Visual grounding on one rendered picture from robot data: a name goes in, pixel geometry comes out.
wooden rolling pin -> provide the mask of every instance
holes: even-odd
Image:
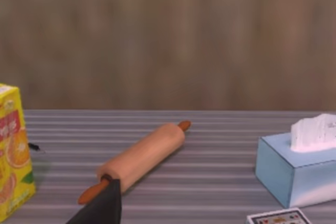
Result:
[[[100,183],[84,191],[78,199],[78,204],[90,202],[112,179],[120,180],[121,193],[127,191],[141,177],[182,146],[185,139],[184,132],[190,125],[190,121],[183,121],[178,125],[164,124],[123,153],[107,161],[97,170]]]

table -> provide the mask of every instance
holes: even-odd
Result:
[[[248,214],[281,209],[254,175],[260,136],[288,132],[319,112],[26,111],[37,194],[6,224],[63,224],[96,168],[165,122],[191,120],[181,151],[123,197],[123,224],[242,224]],[[336,202],[303,208],[334,224]]]

yellow juice carton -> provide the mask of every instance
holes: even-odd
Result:
[[[34,193],[19,88],[0,83],[0,223]]]

red label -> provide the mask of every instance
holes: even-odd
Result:
[[[13,111],[0,119],[0,141],[7,138],[9,134],[17,133],[21,128],[19,112]]]

blurred brown background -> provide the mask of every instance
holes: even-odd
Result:
[[[0,0],[25,108],[333,110],[335,0]]]

